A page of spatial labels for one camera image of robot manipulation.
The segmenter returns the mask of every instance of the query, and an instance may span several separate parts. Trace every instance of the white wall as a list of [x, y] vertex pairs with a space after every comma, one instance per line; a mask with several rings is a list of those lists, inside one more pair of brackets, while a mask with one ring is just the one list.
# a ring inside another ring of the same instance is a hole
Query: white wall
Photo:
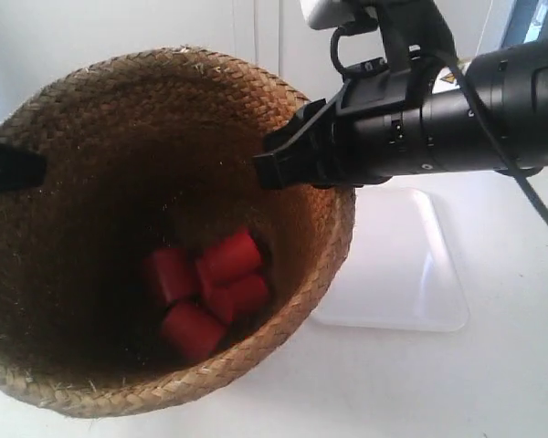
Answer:
[[[465, 57], [499, 45], [513, 1], [437, 4]], [[299, 0], [0, 0], [0, 120], [76, 68], [182, 44], [257, 61], [311, 98], [330, 97], [341, 81], [329, 38], [306, 26]], [[344, 63], [379, 55], [377, 34], [341, 43]]]

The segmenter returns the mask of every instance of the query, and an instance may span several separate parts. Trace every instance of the white table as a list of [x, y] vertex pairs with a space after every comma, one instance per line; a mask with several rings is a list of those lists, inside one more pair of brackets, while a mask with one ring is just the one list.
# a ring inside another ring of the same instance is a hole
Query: white table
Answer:
[[[532, 182], [548, 203], [548, 169]], [[492, 172], [389, 184], [433, 196], [471, 312], [461, 331], [308, 320], [246, 377], [183, 407], [71, 420], [0, 393], [0, 438], [547, 438], [545, 225], [515, 183]]]

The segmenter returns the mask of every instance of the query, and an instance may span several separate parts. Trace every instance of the red cylinder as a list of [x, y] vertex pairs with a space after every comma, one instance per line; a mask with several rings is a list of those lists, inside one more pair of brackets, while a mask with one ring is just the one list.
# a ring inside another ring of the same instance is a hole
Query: red cylinder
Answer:
[[258, 247], [244, 228], [220, 244], [207, 248], [200, 262], [213, 285], [223, 285], [248, 275], [262, 265]]
[[164, 318], [161, 335], [185, 358], [200, 361], [209, 358], [226, 328], [203, 309], [181, 301]]
[[207, 308], [224, 324], [255, 314], [266, 306], [268, 299], [268, 287], [257, 274], [204, 293]]
[[181, 248], [157, 249], [142, 262], [146, 286], [160, 308], [199, 290], [195, 267]]

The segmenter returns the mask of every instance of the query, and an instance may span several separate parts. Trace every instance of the robotic arm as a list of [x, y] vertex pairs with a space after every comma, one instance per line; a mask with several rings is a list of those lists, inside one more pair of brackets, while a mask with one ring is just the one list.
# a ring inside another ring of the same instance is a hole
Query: robotic arm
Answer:
[[[548, 40], [459, 61], [433, 0], [302, 0], [336, 27], [343, 86], [264, 139], [260, 185], [360, 187], [397, 175], [494, 170], [513, 177], [548, 224], [527, 177], [548, 166]], [[386, 57], [345, 67], [341, 37], [379, 29]]]

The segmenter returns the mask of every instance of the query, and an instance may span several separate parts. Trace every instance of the woven basket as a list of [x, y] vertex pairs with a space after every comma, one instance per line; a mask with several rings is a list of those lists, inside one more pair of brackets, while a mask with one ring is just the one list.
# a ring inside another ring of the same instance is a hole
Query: woven basket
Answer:
[[[260, 68], [183, 47], [78, 70], [1, 124], [0, 141], [49, 168], [40, 189], [0, 196], [0, 390], [77, 417], [147, 412], [229, 384], [284, 342], [353, 229], [352, 190], [258, 188], [261, 137], [304, 101]], [[275, 298], [187, 365], [159, 343], [134, 266], [154, 239], [196, 250], [241, 225], [271, 252]]]

